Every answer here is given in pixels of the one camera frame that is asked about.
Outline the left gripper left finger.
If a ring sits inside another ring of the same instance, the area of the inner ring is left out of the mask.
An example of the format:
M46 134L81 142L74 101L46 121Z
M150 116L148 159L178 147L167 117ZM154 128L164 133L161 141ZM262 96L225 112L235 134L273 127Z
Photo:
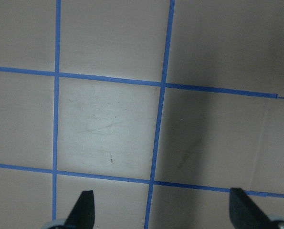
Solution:
M92 190L82 191L66 219L48 222L42 229L92 229L95 225L95 199Z

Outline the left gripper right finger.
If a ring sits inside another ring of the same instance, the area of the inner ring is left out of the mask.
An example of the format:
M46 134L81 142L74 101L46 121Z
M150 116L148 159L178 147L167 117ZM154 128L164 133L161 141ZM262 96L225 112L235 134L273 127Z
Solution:
M229 218L235 229L284 229L283 219L270 219L241 188L230 189Z

